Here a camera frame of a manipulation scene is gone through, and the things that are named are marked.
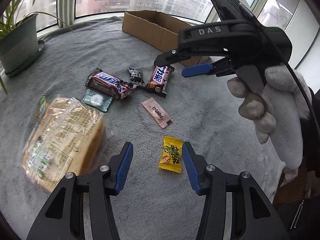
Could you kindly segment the white gloved right hand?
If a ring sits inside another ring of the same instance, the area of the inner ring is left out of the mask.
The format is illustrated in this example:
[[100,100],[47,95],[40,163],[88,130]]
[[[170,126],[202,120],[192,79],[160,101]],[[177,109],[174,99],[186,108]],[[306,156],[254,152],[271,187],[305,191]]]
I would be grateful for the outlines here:
[[253,121],[259,143],[270,140],[280,160],[291,170],[302,163],[302,123],[311,119],[300,87],[308,100],[312,99],[303,76],[295,74],[294,79],[285,66],[269,67],[264,72],[264,84],[255,66],[244,66],[227,81],[230,93],[243,100],[238,112]]

